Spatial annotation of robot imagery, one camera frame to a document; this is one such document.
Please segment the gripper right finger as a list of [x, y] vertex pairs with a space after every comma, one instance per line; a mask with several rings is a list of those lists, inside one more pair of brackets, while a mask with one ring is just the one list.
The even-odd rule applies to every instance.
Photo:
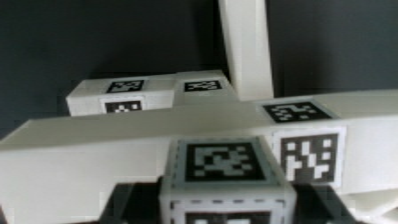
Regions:
[[328, 185], [294, 185], [296, 206], [293, 224], [362, 224], [346, 209]]

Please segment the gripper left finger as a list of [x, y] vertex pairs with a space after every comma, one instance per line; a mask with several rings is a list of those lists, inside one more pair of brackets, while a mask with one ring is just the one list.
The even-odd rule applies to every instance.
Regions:
[[159, 185], [149, 183], [120, 183], [115, 185], [99, 224], [159, 224]]

